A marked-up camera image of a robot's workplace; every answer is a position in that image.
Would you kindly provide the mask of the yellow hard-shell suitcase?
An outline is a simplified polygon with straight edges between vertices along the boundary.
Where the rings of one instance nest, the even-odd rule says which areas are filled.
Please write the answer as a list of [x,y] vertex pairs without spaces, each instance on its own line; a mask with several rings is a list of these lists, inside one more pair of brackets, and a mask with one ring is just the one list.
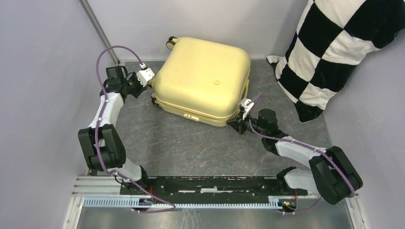
[[223,127],[247,97],[251,59],[238,47],[192,37],[169,37],[171,50],[151,83],[164,111]]

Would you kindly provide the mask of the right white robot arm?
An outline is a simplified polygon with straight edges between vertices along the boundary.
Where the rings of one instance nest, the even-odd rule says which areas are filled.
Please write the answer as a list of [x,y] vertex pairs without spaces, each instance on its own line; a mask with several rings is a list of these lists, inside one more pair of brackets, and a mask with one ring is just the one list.
[[292,167],[281,172],[276,189],[282,195],[303,189],[317,193],[335,205],[345,198],[354,197],[363,187],[361,176],[340,147],[316,147],[294,139],[279,129],[273,110],[260,110],[258,118],[241,112],[227,124],[240,135],[249,131],[260,136],[267,151],[307,167],[307,170]]

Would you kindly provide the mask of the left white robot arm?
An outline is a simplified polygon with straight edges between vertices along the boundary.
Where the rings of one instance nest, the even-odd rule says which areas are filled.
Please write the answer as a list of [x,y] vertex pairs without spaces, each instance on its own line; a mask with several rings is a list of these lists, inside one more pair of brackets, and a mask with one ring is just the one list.
[[100,82],[100,105],[91,124],[78,132],[78,140],[91,170],[104,171],[132,182],[138,194],[149,191],[150,181],[145,169],[127,159],[126,150],[115,125],[126,98],[139,97],[147,90],[154,72],[145,64],[136,73],[129,73],[124,66],[106,68],[107,79]]

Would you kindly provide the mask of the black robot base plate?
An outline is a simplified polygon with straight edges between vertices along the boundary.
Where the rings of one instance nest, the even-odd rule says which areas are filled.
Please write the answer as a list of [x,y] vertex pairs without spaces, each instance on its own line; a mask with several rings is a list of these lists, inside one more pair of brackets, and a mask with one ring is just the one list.
[[115,178],[121,195],[146,195],[142,203],[166,204],[264,204],[269,196],[306,196],[279,177],[265,176],[157,176],[139,181],[141,187]]

